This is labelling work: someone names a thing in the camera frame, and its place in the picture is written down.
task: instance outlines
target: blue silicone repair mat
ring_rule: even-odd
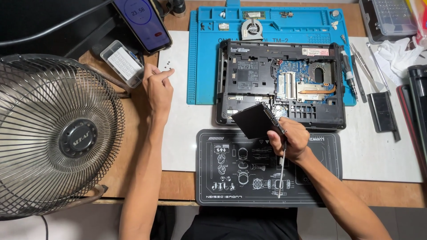
[[[332,11],[339,12],[337,17]],[[289,42],[344,45],[348,55],[348,35],[341,9],[296,8],[296,7],[199,7],[190,14],[190,39],[188,47],[187,104],[213,105],[216,103],[216,79],[218,48],[222,40],[241,40],[241,26],[246,12],[260,13],[257,18],[263,26],[265,42]],[[292,12],[293,16],[282,17],[280,12]],[[336,30],[332,23],[338,22]],[[229,30],[219,30],[219,24],[228,23]],[[343,97],[346,106],[356,105],[348,84],[345,82]]]

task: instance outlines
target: black repair mat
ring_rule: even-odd
[[[337,133],[311,133],[308,146],[342,180]],[[247,139],[240,130],[204,129],[197,134],[196,201],[202,206],[323,207],[304,171],[285,159],[281,167],[268,138]]]

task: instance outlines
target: electric fan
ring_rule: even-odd
[[[97,182],[123,131],[122,104],[105,74],[58,56],[1,58],[0,217],[93,201],[79,197],[94,186],[102,195]]]

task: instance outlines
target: black shirt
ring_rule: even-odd
[[[297,208],[200,207],[181,240],[298,240]]]

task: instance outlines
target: phone screen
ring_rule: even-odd
[[[149,0],[115,0],[114,3],[148,52],[171,41]]]

